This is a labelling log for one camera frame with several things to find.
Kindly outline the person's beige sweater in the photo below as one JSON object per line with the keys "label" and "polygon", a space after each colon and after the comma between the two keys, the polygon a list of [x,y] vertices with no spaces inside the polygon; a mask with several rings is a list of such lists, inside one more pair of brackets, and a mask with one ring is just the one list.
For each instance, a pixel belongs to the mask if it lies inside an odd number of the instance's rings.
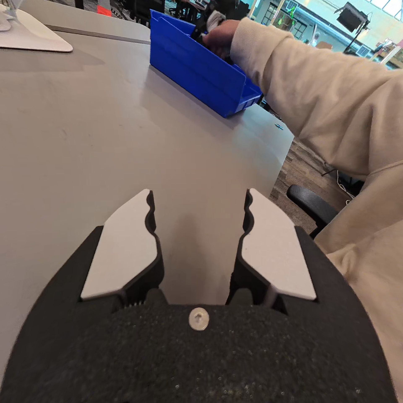
{"label": "person's beige sweater", "polygon": [[402,161],[370,174],[315,238],[360,299],[379,337],[396,396],[403,388]]}

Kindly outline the blue plastic bin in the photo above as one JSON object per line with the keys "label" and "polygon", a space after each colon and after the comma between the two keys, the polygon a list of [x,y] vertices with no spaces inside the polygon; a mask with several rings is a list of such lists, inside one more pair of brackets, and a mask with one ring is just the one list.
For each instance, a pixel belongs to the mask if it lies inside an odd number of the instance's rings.
{"label": "blue plastic bin", "polygon": [[262,92],[237,65],[230,65],[191,38],[195,25],[151,10],[150,64],[221,117],[257,103]]}

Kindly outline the black office chair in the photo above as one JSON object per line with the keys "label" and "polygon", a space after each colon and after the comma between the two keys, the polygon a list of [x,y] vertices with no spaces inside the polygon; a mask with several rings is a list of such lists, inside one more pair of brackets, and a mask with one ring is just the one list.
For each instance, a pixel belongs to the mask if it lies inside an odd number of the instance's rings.
{"label": "black office chair", "polygon": [[315,239],[338,214],[338,212],[319,195],[299,185],[291,185],[287,189],[286,195],[315,222],[316,229],[310,233],[312,239]]}
{"label": "black office chair", "polygon": [[132,0],[128,2],[129,17],[141,24],[146,24],[150,21],[151,11],[164,13],[164,0]]}

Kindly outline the person's right hand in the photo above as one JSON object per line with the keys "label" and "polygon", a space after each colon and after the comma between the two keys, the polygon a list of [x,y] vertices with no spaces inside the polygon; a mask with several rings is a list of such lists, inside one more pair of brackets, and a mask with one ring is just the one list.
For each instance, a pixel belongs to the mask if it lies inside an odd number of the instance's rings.
{"label": "person's right hand", "polygon": [[238,20],[223,21],[207,35],[204,35],[202,43],[219,58],[223,60],[229,58],[231,43],[239,23]]}

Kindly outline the person's right forearm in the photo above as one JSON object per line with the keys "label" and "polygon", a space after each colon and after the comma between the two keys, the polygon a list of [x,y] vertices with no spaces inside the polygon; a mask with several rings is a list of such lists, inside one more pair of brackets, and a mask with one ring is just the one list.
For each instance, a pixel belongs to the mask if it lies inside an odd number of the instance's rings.
{"label": "person's right forearm", "polygon": [[244,18],[230,55],[295,137],[356,178],[402,178],[402,70],[305,45]]}

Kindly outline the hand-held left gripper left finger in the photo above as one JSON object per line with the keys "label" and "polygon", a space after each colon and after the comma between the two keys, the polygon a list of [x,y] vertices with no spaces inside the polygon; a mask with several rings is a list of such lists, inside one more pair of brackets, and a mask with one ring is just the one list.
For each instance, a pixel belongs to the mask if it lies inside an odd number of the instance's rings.
{"label": "hand-held left gripper left finger", "polygon": [[144,189],[104,223],[81,299],[117,296],[124,305],[145,301],[164,279],[152,190]]}

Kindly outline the hanging black monitor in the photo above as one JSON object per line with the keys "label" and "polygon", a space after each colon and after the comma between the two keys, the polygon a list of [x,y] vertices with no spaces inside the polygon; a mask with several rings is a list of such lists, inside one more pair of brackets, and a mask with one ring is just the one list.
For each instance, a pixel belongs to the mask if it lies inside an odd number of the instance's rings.
{"label": "hanging black monitor", "polygon": [[369,17],[358,10],[352,3],[346,2],[344,6],[335,10],[334,14],[339,22],[348,32],[354,33],[366,29],[369,24]]}

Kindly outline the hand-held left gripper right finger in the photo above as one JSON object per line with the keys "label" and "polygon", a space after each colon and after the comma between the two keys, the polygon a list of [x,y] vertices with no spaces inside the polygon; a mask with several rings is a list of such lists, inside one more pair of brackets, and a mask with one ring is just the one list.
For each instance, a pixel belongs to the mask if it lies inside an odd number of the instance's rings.
{"label": "hand-held left gripper right finger", "polygon": [[315,288],[291,219],[256,189],[247,189],[227,304],[248,289],[254,305],[273,307],[280,295],[316,300]]}

